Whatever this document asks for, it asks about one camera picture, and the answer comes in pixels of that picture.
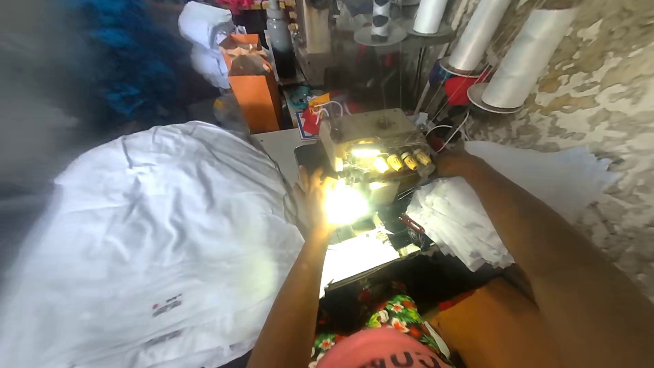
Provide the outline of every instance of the floral fabric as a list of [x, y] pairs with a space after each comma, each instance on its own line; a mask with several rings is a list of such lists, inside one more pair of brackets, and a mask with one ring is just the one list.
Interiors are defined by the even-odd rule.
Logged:
[[[431, 336], [429, 330], [424, 324], [424, 320], [418, 313], [418, 309], [413, 299], [405, 294], [402, 284], [393, 283], [392, 289], [397, 293], [390, 298], [374, 303], [375, 292], [369, 286], [365, 287], [359, 294], [359, 301], [362, 303], [364, 315], [369, 316], [361, 329], [373, 328], [393, 328], [405, 333], [427, 346], [434, 351], [439, 358], [445, 363], [452, 365], [445, 355], [443, 355], [436, 344], [436, 340]], [[315, 368], [320, 360], [329, 349], [334, 347], [340, 341], [349, 335], [340, 335], [325, 331], [328, 329], [328, 323], [324, 319], [318, 321], [316, 328], [316, 337], [311, 349], [311, 362], [309, 368]]]

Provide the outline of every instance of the bright light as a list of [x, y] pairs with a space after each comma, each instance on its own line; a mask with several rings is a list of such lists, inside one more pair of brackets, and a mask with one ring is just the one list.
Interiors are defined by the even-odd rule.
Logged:
[[359, 148], [352, 150], [352, 155], [354, 155], [356, 158], [372, 158], [378, 156], [380, 153], [380, 150], [371, 148]]
[[373, 181], [372, 183], [369, 184], [370, 190], [374, 191], [375, 189], [383, 188], [386, 186], [384, 183], [380, 183], [378, 181]]
[[353, 223], [368, 212], [368, 201], [361, 192], [339, 179], [334, 190], [326, 194], [327, 220], [333, 224]]
[[377, 171], [381, 172], [382, 174], [388, 171], [388, 164], [383, 157], [375, 158], [372, 164], [375, 166], [375, 169], [377, 169]]

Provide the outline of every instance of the orange paper bag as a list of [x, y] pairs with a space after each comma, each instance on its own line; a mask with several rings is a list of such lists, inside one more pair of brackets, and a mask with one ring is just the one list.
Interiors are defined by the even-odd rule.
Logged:
[[279, 130], [282, 106], [270, 64], [260, 56], [236, 56], [228, 79], [250, 132]]
[[227, 70], [232, 68], [232, 60], [238, 55], [260, 55], [266, 57], [266, 52], [261, 49], [261, 41], [259, 35], [239, 35], [232, 33], [227, 36], [220, 44], [220, 51]]

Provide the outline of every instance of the peeling wall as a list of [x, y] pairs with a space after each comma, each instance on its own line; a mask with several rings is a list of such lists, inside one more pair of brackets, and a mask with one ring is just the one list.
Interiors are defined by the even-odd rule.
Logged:
[[[491, 54], [506, 51], [534, 3], [514, 1]], [[577, 226], [654, 301], [654, 6], [580, 7], [524, 107], [476, 119], [475, 136], [540, 151], [586, 145], [612, 158], [620, 180]]]

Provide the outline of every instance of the forearm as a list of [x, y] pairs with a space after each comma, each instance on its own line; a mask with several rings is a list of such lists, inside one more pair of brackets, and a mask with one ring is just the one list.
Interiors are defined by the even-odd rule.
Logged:
[[327, 240], [314, 232], [305, 241], [254, 345], [248, 368], [307, 367]]
[[566, 366], [651, 363], [654, 308], [621, 271], [554, 210], [489, 166], [462, 175], [527, 274]]

